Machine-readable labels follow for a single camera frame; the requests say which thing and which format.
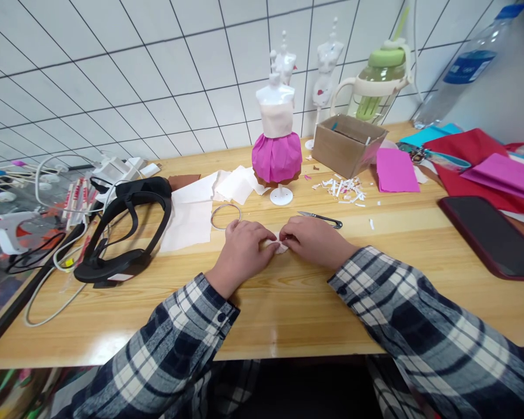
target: pink paper skirt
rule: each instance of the pink paper skirt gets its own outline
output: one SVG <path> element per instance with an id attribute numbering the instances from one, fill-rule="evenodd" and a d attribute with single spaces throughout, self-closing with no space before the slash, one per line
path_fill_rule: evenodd
<path id="1" fill-rule="evenodd" d="M 262 134 L 252 150 L 252 168 L 260 184 L 276 187 L 299 177 L 301 141 L 296 133 L 271 139 Z"/>

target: bottle cap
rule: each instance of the bottle cap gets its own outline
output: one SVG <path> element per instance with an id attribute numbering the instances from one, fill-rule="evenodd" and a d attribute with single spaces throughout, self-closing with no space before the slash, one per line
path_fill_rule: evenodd
<path id="1" fill-rule="evenodd" d="M 505 6 L 501 9 L 495 20 L 497 19 L 514 19 L 520 12 L 524 10 L 524 3 L 517 5 Z"/>
<path id="2" fill-rule="evenodd" d="M 369 56 L 370 67 L 396 67 L 404 63 L 405 53 L 397 41 L 385 41 L 380 49 Z"/>

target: smartphone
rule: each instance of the smartphone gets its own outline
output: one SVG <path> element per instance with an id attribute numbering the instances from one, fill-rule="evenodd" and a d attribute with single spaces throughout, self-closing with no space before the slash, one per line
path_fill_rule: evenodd
<path id="1" fill-rule="evenodd" d="M 446 197 L 438 205 L 489 271 L 524 280 L 524 235 L 481 197 Z"/>

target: hand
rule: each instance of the hand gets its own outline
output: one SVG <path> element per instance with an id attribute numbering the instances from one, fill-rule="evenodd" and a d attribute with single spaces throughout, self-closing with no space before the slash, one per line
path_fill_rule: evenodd
<path id="1" fill-rule="evenodd" d="M 291 217 L 279 239 L 307 262 L 335 271 L 359 249 L 326 221 L 309 216 Z"/>
<path id="2" fill-rule="evenodd" d="M 225 245 L 206 279 L 223 298 L 228 299 L 247 279 L 259 274 L 270 262 L 279 243 L 260 249 L 260 242 L 277 240 L 275 234 L 258 222 L 232 221 L 225 229 Z"/>

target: metal ring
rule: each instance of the metal ring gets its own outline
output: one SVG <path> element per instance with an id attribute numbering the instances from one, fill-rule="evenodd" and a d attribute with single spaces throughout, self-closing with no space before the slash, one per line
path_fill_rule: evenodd
<path id="1" fill-rule="evenodd" d="M 216 212 L 218 212 L 221 208 L 223 207 L 235 207 L 238 211 L 239 211 L 239 221 L 241 219 L 241 216 L 242 214 L 240 213 L 240 208 L 237 207 L 235 204 L 223 204 L 223 205 L 220 205 L 219 207 L 217 207 L 214 212 L 211 213 L 211 218 L 210 218 L 210 223 L 211 223 L 211 226 L 216 229 L 216 230 L 219 230 L 219 231 L 225 231 L 225 229 L 220 229 L 220 228 L 217 228 L 215 225 L 214 225 L 214 215 Z"/>

